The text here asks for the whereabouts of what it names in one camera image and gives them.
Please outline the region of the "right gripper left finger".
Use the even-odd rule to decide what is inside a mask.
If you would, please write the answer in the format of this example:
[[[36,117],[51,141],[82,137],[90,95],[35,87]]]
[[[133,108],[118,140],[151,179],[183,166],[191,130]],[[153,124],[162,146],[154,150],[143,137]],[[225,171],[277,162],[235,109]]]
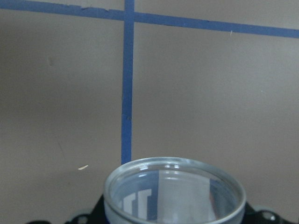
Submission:
[[[99,198],[91,213],[75,216],[69,221],[70,224],[107,224],[105,215],[104,197]]]

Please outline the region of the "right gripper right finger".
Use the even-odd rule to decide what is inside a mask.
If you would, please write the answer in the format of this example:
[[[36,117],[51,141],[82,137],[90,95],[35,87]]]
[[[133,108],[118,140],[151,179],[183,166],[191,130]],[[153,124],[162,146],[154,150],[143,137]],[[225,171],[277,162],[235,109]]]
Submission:
[[[249,203],[245,205],[245,224],[288,224],[289,221],[283,219],[277,213],[270,210],[255,210]]]

